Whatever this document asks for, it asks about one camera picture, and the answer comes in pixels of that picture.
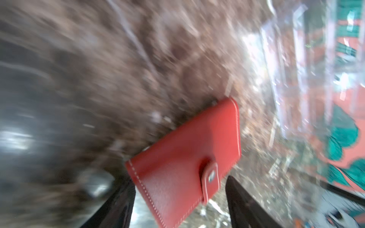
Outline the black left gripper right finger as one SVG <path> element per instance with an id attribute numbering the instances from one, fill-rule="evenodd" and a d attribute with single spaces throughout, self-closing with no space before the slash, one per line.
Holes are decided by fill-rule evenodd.
<path id="1" fill-rule="evenodd" d="M 228 176 L 225 192 L 233 228 L 281 228 L 233 177 Z"/>

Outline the red leather card holder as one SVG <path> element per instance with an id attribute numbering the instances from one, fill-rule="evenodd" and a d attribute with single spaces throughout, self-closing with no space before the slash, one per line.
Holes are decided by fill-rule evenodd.
<path id="1" fill-rule="evenodd" d="M 177 228 L 207 204 L 241 158 L 237 102 L 221 100 L 125 163 L 161 228 Z"/>

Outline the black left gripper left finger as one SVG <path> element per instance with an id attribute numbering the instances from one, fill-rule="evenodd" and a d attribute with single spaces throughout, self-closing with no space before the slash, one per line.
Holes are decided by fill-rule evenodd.
<path id="1" fill-rule="evenodd" d="M 131 178 L 122 184 L 81 228 L 129 228 L 136 197 Z"/>

